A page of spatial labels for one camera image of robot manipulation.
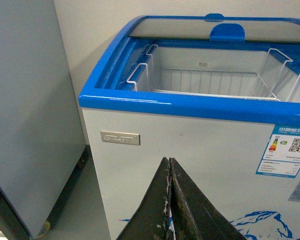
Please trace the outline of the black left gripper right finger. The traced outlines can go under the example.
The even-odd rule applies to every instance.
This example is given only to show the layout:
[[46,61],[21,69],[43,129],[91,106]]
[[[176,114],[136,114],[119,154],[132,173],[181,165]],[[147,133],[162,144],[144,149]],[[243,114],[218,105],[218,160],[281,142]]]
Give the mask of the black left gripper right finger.
[[171,210],[177,240],[244,240],[175,158],[170,158]]

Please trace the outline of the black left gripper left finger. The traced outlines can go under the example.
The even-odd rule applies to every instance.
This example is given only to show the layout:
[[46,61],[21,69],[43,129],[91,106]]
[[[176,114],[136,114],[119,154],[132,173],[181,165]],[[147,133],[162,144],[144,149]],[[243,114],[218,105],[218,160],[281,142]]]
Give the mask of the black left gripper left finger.
[[171,213],[171,165],[164,157],[133,216],[118,240],[169,240]]

